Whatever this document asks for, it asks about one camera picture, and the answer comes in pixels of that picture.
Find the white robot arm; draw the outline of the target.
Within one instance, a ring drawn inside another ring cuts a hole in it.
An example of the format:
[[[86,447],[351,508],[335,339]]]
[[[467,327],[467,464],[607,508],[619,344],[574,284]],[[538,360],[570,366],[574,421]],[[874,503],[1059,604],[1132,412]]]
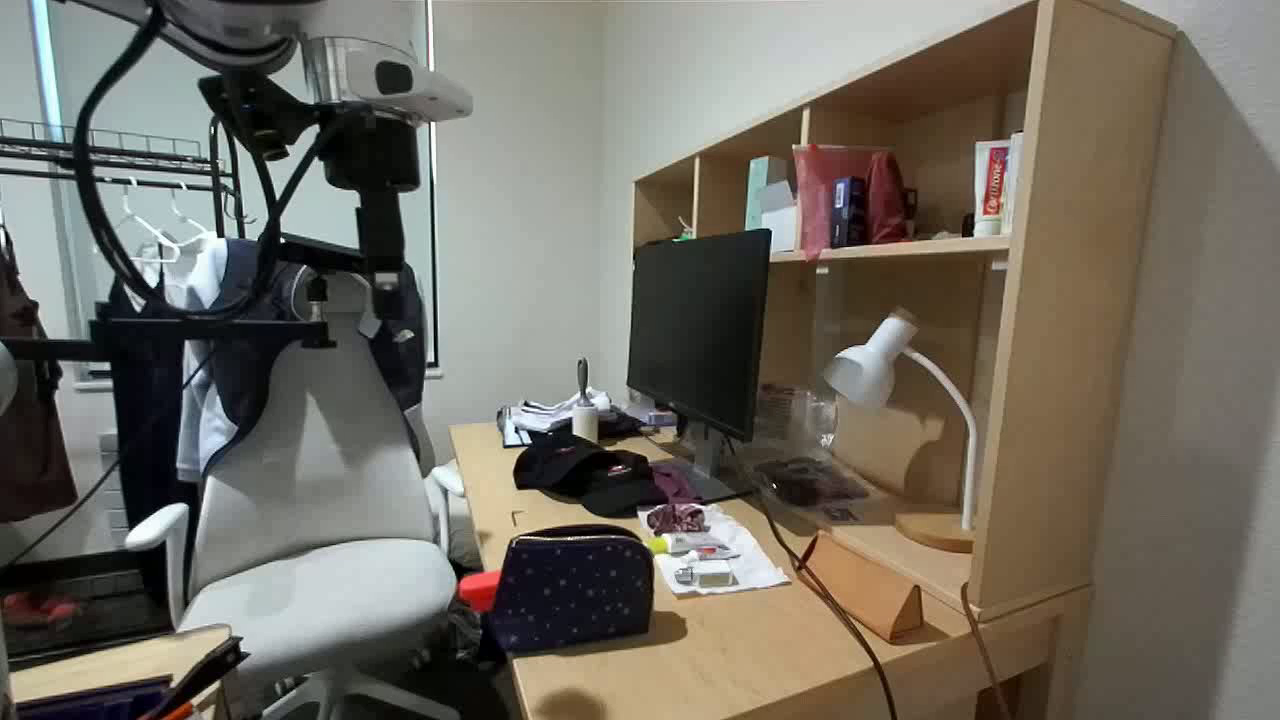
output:
[[[411,18],[424,0],[78,0],[133,24],[133,39],[94,84],[74,124],[74,172],[94,244],[143,300],[161,287],[123,252],[94,179],[94,116],[106,95],[150,57],[156,39],[204,65],[199,90],[221,124],[254,152],[265,175],[290,144],[316,129],[309,155],[325,159],[335,189],[359,195],[358,266],[376,290],[392,290],[406,266],[400,195],[422,185],[418,129],[462,121],[473,95],[428,68]],[[260,237],[260,266],[279,256],[279,214],[296,179],[274,189]]]

